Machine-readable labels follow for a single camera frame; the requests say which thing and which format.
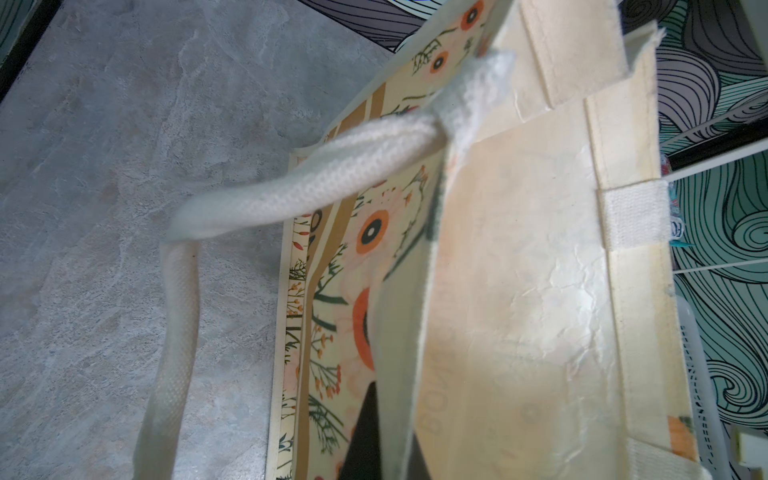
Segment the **floral canvas tote bag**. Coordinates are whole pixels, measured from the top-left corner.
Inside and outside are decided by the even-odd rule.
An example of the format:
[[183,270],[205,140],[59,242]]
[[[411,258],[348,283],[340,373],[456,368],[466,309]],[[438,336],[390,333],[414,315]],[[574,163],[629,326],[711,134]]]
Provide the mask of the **floral canvas tote bag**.
[[172,476],[203,241],[285,227],[266,475],[339,479],[371,382],[382,479],[705,479],[662,176],[667,1],[445,1],[281,178],[161,246],[134,452]]

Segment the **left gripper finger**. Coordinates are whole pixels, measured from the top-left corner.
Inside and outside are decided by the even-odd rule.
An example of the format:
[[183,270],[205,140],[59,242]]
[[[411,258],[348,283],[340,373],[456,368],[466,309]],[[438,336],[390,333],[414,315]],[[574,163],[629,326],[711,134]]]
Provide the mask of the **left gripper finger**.
[[[381,451],[376,383],[371,382],[343,461],[340,480],[381,480]],[[416,434],[413,434],[408,480],[430,480],[431,475]]]

